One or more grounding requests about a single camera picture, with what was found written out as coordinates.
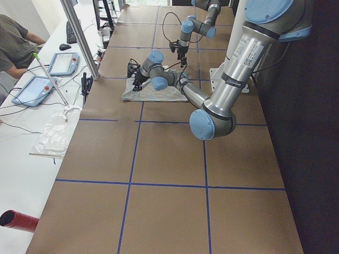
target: person's arm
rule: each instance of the person's arm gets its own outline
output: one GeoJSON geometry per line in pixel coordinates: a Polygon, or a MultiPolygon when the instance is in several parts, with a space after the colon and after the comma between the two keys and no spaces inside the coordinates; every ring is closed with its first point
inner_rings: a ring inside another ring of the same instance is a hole
{"type": "Polygon", "coordinates": [[[27,69],[17,69],[14,65],[6,70],[7,74],[11,75],[13,78],[21,78],[21,76],[27,71],[27,69]]]}
{"type": "Polygon", "coordinates": [[[36,34],[30,32],[30,31],[28,31],[25,39],[29,40],[30,42],[36,43],[37,45],[46,43],[46,41],[44,39],[40,38],[39,36],[37,36],[36,34]]]}

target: red cylinder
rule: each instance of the red cylinder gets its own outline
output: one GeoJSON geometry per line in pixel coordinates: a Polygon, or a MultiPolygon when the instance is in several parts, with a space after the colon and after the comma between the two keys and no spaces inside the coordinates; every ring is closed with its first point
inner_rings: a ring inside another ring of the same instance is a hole
{"type": "Polygon", "coordinates": [[[8,210],[4,212],[0,217],[0,225],[7,228],[19,229],[27,232],[34,233],[35,228],[39,222],[38,218],[16,212],[14,210],[8,210]]]}

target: aluminum frame post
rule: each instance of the aluminum frame post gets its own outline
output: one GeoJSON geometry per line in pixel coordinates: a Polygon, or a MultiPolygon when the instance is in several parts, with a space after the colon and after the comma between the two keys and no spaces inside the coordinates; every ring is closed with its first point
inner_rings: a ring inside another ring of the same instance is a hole
{"type": "Polygon", "coordinates": [[[81,25],[79,23],[78,17],[75,13],[75,10],[73,8],[73,5],[71,1],[68,0],[60,0],[61,4],[63,5],[65,14],[68,18],[68,21],[70,22],[70,26],[72,27],[76,39],[79,43],[81,52],[85,58],[85,61],[87,63],[88,68],[90,69],[90,72],[92,74],[92,77],[94,80],[97,80],[100,76],[99,71],[97,69],[97,66],[93,60],[90,48],[88,47],[84,32],[81,28],[81,25]]]}

